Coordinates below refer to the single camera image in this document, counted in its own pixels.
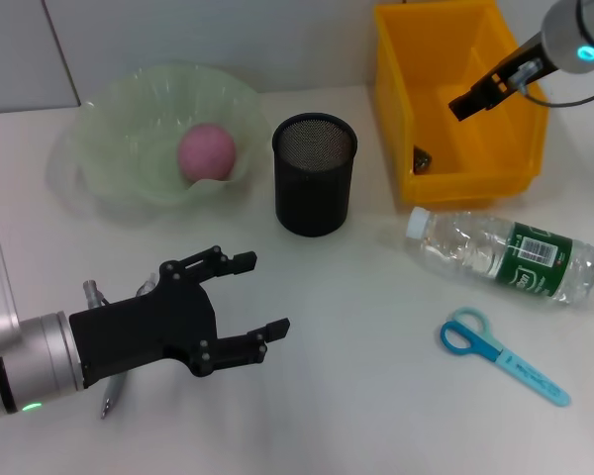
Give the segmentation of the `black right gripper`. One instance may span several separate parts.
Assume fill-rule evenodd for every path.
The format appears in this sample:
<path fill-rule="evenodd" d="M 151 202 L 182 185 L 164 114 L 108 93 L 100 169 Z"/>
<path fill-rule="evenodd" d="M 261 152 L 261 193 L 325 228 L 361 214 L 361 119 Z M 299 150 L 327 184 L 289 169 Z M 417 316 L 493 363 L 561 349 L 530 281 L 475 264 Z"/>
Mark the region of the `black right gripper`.
<path fill-rule="evenodd" d="M 500 61 L 493 74 L 483 76 L 468 92 L 450 101 L 449 109 L 459 121 L 478 112 L 493 109 L 505 99 L 505 94 L 511 95 L 517 91 L 517 88 L 509 83 L 509 79 L 518 72 L 520 66 L 529 61 L 533 61 L 539 69 L 526 80 L 527 84 L 550 74 L 550 60 L 545 53 L 541 33 L 533 35 Z"/>

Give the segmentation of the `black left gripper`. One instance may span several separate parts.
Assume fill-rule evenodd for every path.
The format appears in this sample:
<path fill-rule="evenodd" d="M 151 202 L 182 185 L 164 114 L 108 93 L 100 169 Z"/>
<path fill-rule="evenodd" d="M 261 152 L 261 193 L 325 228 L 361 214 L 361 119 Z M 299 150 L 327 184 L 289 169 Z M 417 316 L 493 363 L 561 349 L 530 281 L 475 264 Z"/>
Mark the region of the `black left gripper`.
<path fill-rule="evenodd" d="M 162 359 L 188 368 L 196 365 L 197 377 L 262 363 L 268 345 L 286 338 L 290 320 L 217 338 L 215 312 L 200 286 L 213 278 L 251 272 L 256 263 L 254 251 L 228 257 L 214 245 L 164 262 L 156 287 L 145 295 L 70 315 L 83 386 Z"/>

